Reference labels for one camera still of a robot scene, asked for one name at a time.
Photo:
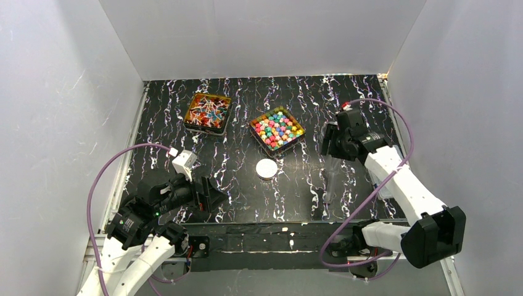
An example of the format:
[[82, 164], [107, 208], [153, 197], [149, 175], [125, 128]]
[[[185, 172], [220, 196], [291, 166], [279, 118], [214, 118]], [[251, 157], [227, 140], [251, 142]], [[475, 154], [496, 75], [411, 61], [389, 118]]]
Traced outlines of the clear plastic scoop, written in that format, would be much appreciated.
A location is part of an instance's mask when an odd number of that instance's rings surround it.
[[324, 192], [323, 202], [326, 205], [332, 203], [336, 196], [336, 186], [339, 182], [341, 168], [341, 159], [334, 158], [331, 155], [326, 157], [325, 172], [326, 172], [326, 188]]

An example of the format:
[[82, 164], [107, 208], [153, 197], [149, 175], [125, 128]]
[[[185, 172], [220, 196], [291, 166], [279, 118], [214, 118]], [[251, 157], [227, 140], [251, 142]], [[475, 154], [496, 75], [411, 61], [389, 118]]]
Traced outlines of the tin of star candies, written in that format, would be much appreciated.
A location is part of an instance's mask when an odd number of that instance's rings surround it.
[[305, 140], [305, 129], [283, 106], [249, 121], [249, 129], [262, 150], [275, 158]]

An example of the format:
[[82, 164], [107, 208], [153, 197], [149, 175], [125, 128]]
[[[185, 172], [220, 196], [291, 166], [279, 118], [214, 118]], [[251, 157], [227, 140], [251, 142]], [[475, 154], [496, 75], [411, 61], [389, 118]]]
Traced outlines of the tin of lollipops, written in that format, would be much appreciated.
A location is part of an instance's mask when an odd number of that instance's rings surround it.
[[222, 136], [231, 116], [232, 102], [229, 97], [197, 92], [192, 97], [183, 124], [195, 133]]

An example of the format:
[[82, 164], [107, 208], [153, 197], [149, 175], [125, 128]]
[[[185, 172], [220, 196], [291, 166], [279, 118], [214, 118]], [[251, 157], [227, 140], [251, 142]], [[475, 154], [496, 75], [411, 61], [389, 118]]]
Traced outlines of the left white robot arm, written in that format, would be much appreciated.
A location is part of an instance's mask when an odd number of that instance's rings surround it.
[[184, 207], [191, 223], [209, 222], [228, 196], [213, 178], [190, 181], [182, 173], [153, 171], [121, 202], [106, 227], [92, 269], [78, 295], [135, 295], [162, 263], [174, 255], [190, 258], [194, 250], [187, 229], [161, 216]]

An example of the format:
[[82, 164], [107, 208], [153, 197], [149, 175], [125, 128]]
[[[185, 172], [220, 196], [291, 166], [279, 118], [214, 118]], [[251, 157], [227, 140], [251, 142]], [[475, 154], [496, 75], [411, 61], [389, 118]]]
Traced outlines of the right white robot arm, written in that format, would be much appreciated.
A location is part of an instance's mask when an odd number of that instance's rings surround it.
[[388, 137], [368, 129], [359, 109], [345, 109], [336, 119], [327, 126], [321, 153], [360, 161], [391, 193], [409, 225], [367, 220], [353, 226], [351, 238], [328, 247], [337, 253], [382, 248], [404, 254], [416, 268], [460, 253], [466, 226], [463, 210], [448, 207], [433, 195], [402, 163]]

